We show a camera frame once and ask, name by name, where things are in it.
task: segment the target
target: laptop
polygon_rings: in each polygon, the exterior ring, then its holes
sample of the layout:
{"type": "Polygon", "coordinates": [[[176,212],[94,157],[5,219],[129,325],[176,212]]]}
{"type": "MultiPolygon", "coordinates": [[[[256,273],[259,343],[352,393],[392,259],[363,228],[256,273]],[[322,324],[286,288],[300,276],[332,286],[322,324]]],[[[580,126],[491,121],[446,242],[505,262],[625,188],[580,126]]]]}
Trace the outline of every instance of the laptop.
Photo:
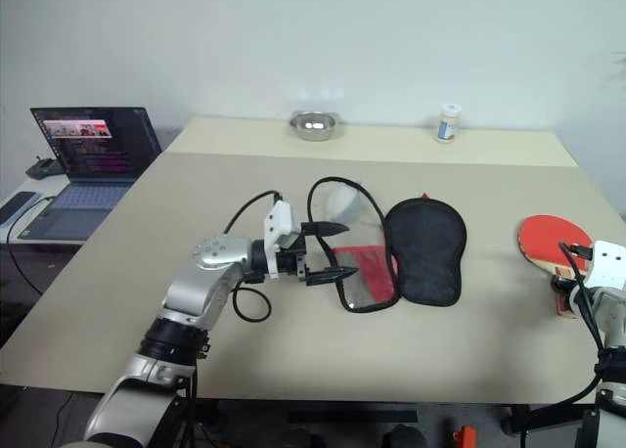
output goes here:
{"type": "Polygon", "coordinates": [[[69,184],[20,233],[85,241],[160,153],[144,108],[34,108],[69,184]]]}

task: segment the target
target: white wall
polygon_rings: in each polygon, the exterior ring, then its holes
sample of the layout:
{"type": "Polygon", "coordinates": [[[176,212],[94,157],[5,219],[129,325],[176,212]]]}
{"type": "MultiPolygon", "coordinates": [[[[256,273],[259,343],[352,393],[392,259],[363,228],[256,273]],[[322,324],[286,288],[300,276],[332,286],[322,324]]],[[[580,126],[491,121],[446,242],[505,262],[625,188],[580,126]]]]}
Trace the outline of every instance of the white wall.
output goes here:
{"type": "Polygon", "coordinates": [[[548,128],[626,212],[626,0],[1,0],[0,194],[32,106],[548,128]]]}

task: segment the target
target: beige tabletop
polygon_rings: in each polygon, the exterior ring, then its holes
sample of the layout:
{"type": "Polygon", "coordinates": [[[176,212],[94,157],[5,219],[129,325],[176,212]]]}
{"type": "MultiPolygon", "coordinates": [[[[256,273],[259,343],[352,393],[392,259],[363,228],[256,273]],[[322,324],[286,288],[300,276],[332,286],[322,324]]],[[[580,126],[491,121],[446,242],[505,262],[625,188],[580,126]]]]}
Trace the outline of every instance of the beige tabletop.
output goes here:
{"type": "Polygon", "coordinates": [[[333,138],[307,142],[283,120],[196,117],[167,148],[170,153],[311,157],[354,161],[437,162],[515,166],[576,166],[552,132],[462,129],[452,143],[435,129],[339,125],[333,138]]]}
{"type": "MultiPolygon", "coordinates": [[[[626,225],[571,158],[546,166],[175,152],[153,163],[4,346],[1,382],[107,390],[199,239],[266,189],[280,190],[303,219],[309,186],[326,175],[360,180],[383,210],[424,191],[457,208],[468,227],[461,299],[449,308],[400,300],[359,315],[332,286],[268,280],[259,286],[274,306],[268,321],[245,323],[224,309],[200,361],[200,396],[552,402],[591,379],[588,332],[556,315],[549,277],[515,242],[518,223],[538,213],[626,242],[626,225]]],[[[252,207],[233,234],[260,237],[268,208],[252,207]]],[[[375,231],[365,220],[335,244],[367,243],[375,231]]],[[[311,265],[323,265],[309,246],[311,265]]]]}

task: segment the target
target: white bottle cap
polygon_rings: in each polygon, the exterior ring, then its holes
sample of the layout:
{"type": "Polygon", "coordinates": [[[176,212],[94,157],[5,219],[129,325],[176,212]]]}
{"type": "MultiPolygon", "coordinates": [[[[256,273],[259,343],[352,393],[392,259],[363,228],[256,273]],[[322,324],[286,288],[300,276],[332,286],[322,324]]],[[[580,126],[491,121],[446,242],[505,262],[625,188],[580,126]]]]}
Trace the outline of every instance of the white bottle cap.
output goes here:
{"type": "Polygon", "coordinates": [[[461,106],[458,104],[444,104],[441,106],[441,113],[449,117],[458,117],[461,115],[461,106]]]}

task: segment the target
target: laptop screen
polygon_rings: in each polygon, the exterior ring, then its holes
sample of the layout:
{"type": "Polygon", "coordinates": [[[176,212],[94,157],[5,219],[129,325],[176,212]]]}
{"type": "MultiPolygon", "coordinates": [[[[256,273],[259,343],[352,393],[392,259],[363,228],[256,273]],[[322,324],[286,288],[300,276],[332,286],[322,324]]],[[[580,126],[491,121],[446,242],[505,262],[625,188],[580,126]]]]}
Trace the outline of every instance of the laptop screen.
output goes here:
{"type": "Polygon", "coordinates": [[[137,179],[160,153],[144,108],[30,111],[71,180],[137,179]]]}

